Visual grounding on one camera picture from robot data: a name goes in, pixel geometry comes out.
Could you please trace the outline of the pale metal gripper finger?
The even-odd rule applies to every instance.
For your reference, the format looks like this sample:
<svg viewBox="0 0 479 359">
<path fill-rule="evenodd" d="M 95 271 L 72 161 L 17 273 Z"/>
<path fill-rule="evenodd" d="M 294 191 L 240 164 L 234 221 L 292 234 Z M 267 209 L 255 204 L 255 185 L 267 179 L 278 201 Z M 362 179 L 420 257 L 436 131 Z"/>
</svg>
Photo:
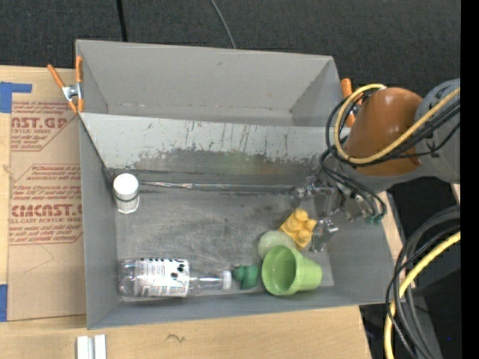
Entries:
<svg viewBox="0 0 479 359">
<path fill-rule="evenodd" d="M 323 251 L 337 232 L 338 227 L 334 225 L 330 218 L 321 218 L 314 228 L 310 251 L 314 253 Z"/>
<path fill-rule="evenodd" d="M 321 182 L 317 176 L 306 177 L 303 182 L 295 185 L 290 192 L 291 203 L 295 206 L 304 200 L 315 197 L 320 191 Z"/>
</svg>

